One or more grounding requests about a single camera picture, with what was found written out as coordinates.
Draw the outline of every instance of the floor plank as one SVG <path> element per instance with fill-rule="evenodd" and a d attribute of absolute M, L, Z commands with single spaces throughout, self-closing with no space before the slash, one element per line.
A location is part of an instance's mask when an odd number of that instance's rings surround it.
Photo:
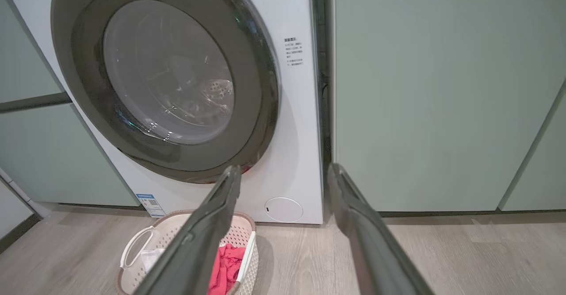
<path fill-rule="evenodd" d="M 325 218 L 257 225 L 255 294 L 358 293 L 348 239 Z M 566 289 L 566 213 L 385 221 L 438 295 Z M 0 254 L 2 293 L 113 295 L 123 247 L 153 222 L 141 211 L 59 207 Z"/>

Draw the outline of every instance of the laundry basket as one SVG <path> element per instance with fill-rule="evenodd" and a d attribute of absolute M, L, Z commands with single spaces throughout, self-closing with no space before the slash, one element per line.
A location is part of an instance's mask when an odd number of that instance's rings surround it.
<path fill-rule="evenodd" d="M 117 289 L 120 295 L 131 295 L 142 282 L 147 272 L 140 253 L 142 250 L 165 249 L 175 237 L 178 230 L 187 221 L 193 211 L 176 211 L 162 217 L 136 233 L 128 242 L 120 260 L 120 270 L 117 279 Z M 144 243 L 136 255 L 130 254 L 134 245 Z M 255 244 L 255 223 L 247 214 L 235 212 L 228 233 L 220 240 L 220 246 L 227 243 L 234 247 L 246 247 L 242 265 L 234 287 L 229 295 L 250 295 L 257 275 L 257 246 Z"/>

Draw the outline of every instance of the red cloth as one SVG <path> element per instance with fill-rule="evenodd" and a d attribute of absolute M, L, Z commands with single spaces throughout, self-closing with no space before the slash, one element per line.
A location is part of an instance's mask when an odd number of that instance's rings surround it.
<path fill-rule="evenodd" d="M 232 244 L 218 249 L 208 284 L 208 295 L 226 295 L 232 289 L 245 252 L 245 247 L 232 247 Z"/>

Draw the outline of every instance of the washing machine door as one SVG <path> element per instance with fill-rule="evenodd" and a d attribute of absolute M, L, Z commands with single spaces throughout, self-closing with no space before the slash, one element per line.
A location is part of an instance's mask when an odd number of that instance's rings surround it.
<path fill-rule="evenodd" d="M 267 149 L 276 61 L 248 0 L 53 0 L 51 27 L 81 109 L 146 168 L 210 183 Z"/>

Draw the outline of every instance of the front-loading washing machine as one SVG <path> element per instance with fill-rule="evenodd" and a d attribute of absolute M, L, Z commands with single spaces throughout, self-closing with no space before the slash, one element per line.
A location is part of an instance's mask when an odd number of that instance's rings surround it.
<path fill-rule="evenodd" d="M 237 164 L 237 211 L 322 223 L 312 0 L 14 2 L 152 216 Z"/>

